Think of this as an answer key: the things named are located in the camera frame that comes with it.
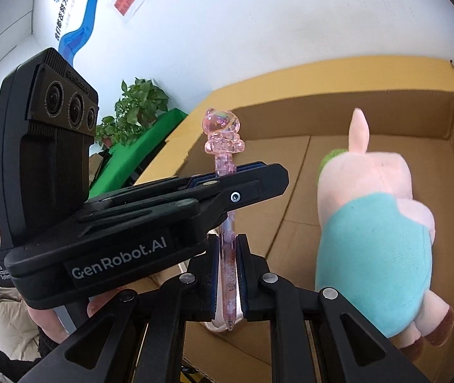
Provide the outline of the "person's hand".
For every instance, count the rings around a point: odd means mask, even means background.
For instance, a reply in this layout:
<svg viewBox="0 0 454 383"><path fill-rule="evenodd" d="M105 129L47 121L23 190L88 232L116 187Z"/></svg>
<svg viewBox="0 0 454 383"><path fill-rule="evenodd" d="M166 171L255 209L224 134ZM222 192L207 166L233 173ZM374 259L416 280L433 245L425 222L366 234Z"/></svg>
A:
<svg viewBox="0 0 454 383"><path fill-rule="evenodd" d="M87 317L93 316L99 309L113 299L120 291L126 289L122 286L96 297L92 297L87 305ZM31 319L42 329L42 332L57 344L63 343L70 335L72 320L64 308L50 310L36 310L27 307Z"/></svg>

